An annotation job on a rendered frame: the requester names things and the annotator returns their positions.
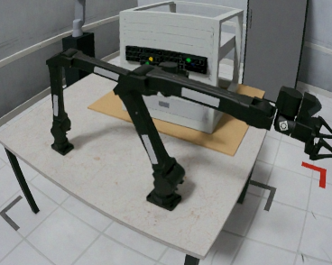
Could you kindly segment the white rack frame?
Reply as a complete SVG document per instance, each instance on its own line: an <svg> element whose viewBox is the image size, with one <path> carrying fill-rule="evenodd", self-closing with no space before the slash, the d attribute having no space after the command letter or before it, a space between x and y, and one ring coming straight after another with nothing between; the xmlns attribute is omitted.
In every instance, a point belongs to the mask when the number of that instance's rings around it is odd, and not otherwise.
<svg viewBox="0 0 332 265"><path fill-rule="evenodd" d="M231 12L214 18L192 14L176 14L176 4L205 6ZM144 11L163 5L169 5L168 13ZM125 46L127 45L198 55L207 57L207 74L187 71L189 72L189 78L215 87L226 87L228 91L236 92L239 82L243 38L244 10L241 10L221 5L170 0L121 11L120 67L134 70L142 66L140 62L125 60ZM221 32L222 23L234 17L236 17L235 34ZM234 47L233 78L221 78L218 76L219 61ZM143 95L143 100L152 118L179 124L208 134L214 131L222 117L222 112L218 110L175 96L164 97L160 92L157 96Z"/></svg>

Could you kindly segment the tan flat board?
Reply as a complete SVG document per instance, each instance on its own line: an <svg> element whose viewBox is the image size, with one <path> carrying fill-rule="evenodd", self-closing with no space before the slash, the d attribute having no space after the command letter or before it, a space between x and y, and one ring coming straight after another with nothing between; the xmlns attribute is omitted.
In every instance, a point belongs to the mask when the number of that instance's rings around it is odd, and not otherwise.
<svg viewBox="0 0 332 265"><path fill-rule="evenodd" d="M265 91L238 83L236 93L263 98ZM122 110L122 100L115 96L113 90L89 105L88 109L133 123L128 112ZM239 121L225 113L223 113L222 118L211 134L156 118L152 118L152 120L158 133L163 133L232 157L234 157L249 127L245 122Z"/></svg>

